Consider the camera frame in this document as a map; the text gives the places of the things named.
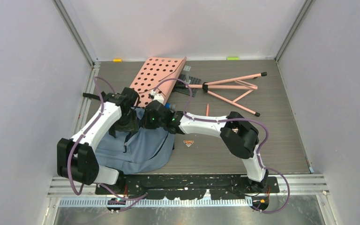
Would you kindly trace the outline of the blue fabric backpack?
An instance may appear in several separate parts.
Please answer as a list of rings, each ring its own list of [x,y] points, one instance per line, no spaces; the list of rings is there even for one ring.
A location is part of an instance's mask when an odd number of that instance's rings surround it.
[[[98,164],[126,175],[151,172],[166,165],[175,139],[175,135],[161,127],[146,129],[142,123],[145,110],[140,107],[132,110],[139,122],[137,131],[116,131],[112,136],[103,128],[99,129],[101,139],[92,141]]]

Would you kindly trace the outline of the small orange triangle wrapper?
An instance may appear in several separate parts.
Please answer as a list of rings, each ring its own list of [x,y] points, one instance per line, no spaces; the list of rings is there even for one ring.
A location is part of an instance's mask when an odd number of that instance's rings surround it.
[[[191,145],[194,144],[194,141],[193,141],[193,140],[184,140],[183,143],[184,143],[187,147],[190,147]]]

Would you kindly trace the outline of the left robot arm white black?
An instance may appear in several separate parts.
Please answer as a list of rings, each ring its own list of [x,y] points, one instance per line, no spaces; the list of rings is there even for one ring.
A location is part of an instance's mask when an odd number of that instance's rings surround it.
[[[59,140],[57,173],[85,185],[104,183],[112,193],[120,194],[125,182],[119,178],[119,171],[100,165],[95,150],[106,134],[117,137],[119,132],[136,133],[139,130],[134,109],[139,94],[132,88],[124,88],[120,94],[109,93],[100,99],[99,110],[87,124],[71,138]]]

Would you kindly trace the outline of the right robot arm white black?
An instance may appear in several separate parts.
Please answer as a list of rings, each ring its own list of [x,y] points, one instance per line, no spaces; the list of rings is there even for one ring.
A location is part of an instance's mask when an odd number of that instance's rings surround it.
[[[268,138],[259,140],[259,131],[254,127],[257,121],[234,111],[219,117],[171,111],[154,100],[145,107],[141,123],[145,129],[163,128],[174,135],[201,134],[220,138],[230,153],[242,160],[251,190],[262,192],[268,185],[269,172],[260,156],[260,149]]]

